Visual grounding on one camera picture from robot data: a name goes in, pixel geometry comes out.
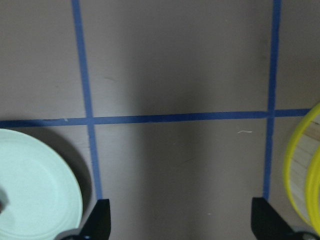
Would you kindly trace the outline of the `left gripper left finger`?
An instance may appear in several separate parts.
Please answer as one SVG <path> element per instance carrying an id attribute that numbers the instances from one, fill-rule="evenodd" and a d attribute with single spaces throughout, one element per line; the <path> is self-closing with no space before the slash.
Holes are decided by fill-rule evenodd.
<path id="1" fill-rule="evenodd" d="M 109 199 L 99 199 L 80 230 L 78 240 L 108 240 L 111 234 Z"/>

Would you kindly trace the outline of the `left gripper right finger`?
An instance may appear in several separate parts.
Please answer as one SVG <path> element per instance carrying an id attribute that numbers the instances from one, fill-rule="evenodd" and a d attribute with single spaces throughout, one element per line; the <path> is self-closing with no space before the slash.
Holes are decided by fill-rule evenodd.
<path id="1" fill-rule="evenodd" d="M 251 201 L 251 230 L 257 240 L 299 240 L 295 232 L 263 197 Z"/>

